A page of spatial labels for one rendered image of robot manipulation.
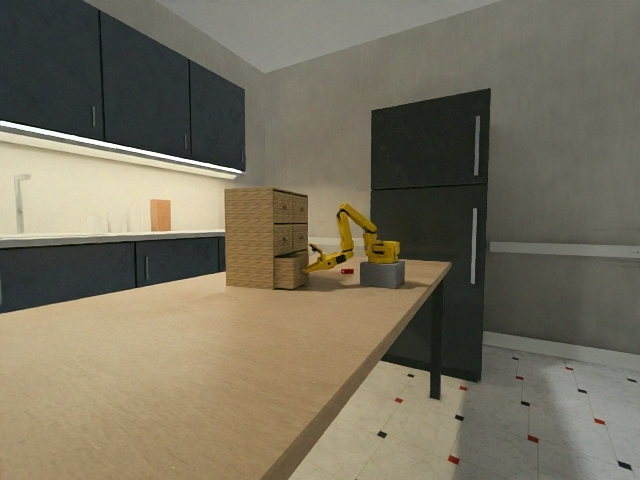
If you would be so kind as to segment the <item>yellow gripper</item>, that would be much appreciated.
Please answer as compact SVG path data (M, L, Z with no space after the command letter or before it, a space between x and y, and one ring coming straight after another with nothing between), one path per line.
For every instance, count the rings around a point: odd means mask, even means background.
M307 270L305 270L306 273L317 271L317 270L329 270L335 267L334 260L329 254L326 254L326 255L323 254L322 250L312 243L310 243L310 246L312 247L312 251L314 252L318 251L321 256L317 258L317 261L315 263L305 267L307 268Z

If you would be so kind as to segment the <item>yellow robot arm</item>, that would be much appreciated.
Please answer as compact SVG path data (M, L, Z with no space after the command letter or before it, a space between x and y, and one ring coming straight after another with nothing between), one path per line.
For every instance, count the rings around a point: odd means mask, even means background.
M348 217L365 230L365 233L363 233L364 254L369 256L368 262L392 264L398 261L398 256L395 255L395 242L376 240L377 234L375 231L377 230L377 227L349 204L342 203L338 209L339 212L336 213L336 219L342 240L340 242L341 250L343 251L333 253L332 258L335 265L342 264L354 256L354 252L352 250L354 249L354 242L351 236ZM366 227L363 225L366 225ZM374 253L372 252L372 245Z

